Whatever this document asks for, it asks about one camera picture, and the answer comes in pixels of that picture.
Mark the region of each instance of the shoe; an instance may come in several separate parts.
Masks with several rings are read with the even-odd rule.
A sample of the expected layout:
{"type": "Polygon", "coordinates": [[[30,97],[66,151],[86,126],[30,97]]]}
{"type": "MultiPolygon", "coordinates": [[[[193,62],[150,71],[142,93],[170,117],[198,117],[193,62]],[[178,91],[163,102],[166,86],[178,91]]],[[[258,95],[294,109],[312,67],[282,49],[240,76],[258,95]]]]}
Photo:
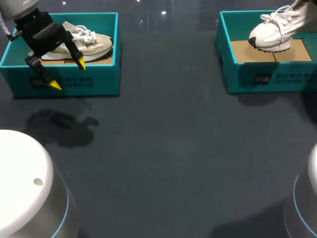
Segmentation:
{"type": "Polygon", "coordinates": [[[313,2],[297,0],[270,15],[261,15],[264,22],[251,32],[248,42],[260,51],[288,50],[293,36],[316,18],[317,6],[313,2]]]}
{"type": "MultiPolygon", "coordinates": [[[[64,28],[73,36],[78,49],[84,55],[85,62],[94,62],[108,58],[112,55],[113,40],[111,37],[96,34],[88,30],[85,26],[74,26],[69,22],[63,23],[64,28]]],[[[66,45],[63,43],[55,50],[42,56],[42,60],[71,60],[72,57],[66,45]]]]}

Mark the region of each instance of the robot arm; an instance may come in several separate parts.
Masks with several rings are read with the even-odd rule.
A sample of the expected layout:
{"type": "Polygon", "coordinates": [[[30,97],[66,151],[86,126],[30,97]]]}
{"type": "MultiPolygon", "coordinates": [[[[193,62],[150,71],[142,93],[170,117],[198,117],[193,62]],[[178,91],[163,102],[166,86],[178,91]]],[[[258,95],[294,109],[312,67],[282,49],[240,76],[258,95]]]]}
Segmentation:
{"type": "Polygon", "coordinates": [[[27,65],[37,72],[45,84],[61,89],[45,71],[39,58],[65,43],[78,67],[85,70],[83,54],[72,41],[71,33],[62,24],[53,22],[48,12],[41,12],[38,3],[39,0],[0,0],[0,26],[10,41],[23,37],[32,50],[25,58],[27,65]],[[9,32],[3,19],[14,20],[16,34],[9,32]]]}

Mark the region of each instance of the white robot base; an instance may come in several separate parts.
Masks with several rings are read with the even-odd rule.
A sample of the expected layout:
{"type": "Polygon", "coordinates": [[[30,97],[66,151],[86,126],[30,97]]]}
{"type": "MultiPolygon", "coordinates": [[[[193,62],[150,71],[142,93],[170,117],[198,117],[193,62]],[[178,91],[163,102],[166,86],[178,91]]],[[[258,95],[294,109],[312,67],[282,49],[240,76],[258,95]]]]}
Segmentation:
{"type": "Polygon", "coordinates": [[[286,200],[284,221],[290,238],[317,237],[317,146],[286,200]]]}
{"type": "Polygon", "coordinates": [[[75,238],[75,201],[44,147],[0,130],[0,237],[75,238]]]}

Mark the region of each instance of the dark gray floor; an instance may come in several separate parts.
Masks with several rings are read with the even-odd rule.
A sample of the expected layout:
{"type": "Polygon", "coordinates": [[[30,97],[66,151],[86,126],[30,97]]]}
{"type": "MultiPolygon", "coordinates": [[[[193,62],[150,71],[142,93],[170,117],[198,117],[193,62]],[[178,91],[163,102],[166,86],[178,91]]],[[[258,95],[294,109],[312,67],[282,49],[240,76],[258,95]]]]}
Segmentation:
{"type": "Polygon", "coordinates": [[[212,12],[277,2],[77,2],[42,4],[125,11],[120,97],[13,100],[0,76],[0,127],[45,145],[80,238],[286,238],[283,199],[317,141],[317,97],[228,95],[205,32],[212,12]]]}

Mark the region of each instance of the teal cardboard box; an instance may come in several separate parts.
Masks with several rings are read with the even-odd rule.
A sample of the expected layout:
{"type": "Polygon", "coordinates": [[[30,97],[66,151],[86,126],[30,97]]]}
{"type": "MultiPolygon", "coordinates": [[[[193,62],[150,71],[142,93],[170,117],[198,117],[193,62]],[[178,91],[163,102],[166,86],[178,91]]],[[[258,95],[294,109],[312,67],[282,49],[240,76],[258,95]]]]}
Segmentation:
{"type": "Polygon", "coordinates": [[[301,33],[294,37],[301,39],[309,61],[240,62],[237,59],[232,42],[246,41],[250,32],[262,22],[260,15],[272,12],[220,13],[216,48],[227,92],[317,93],[317,33],[301,33]]]}
{"type": "Polygon", "coordinates": [[[45,65],[48,73],[62,87],[59,91],[39,83],[36,73],[24,61],[31,50],[19,37],[9,42],[0,62],[0,70],[13,95],[17,98],[118,95],[121,73],[118,13],[55,13],[51,16],[55,22],[84,25],[91,31],[112,37],[112,63],[86,64],[85,71],[76,64],[45,65]]]}

